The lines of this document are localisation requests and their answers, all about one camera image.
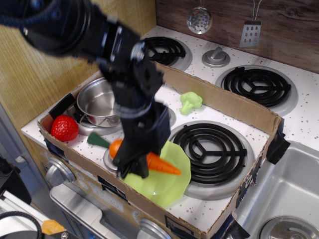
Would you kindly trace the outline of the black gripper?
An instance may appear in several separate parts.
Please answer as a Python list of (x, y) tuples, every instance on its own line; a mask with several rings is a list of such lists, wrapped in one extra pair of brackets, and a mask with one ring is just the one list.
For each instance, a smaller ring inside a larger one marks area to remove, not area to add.
[(120, 104), (115, 104), (115, 109), (124, 132), (123, 142), (114, 158), (116, 176), (126, 178), (133, 172), (147, 178), (147, 155), (150, 152), (160, 154), (170, 136), (168, 109), (156, 101), (151, 101), (144, 109), (130, 109)]

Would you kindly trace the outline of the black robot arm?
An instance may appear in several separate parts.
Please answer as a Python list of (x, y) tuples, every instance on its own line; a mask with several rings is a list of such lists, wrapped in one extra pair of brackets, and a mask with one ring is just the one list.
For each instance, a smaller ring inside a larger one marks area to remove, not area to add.
[(167, 107), (155, 101), (163, 75), (131, 29), (88, 0), (3, 0), (0, 22), (18, 28), (37, 50), (96, 62), (111, 85), (124, 140), (114, 158), (118, 174), (149, 175), (147, 155), (170, 135)]

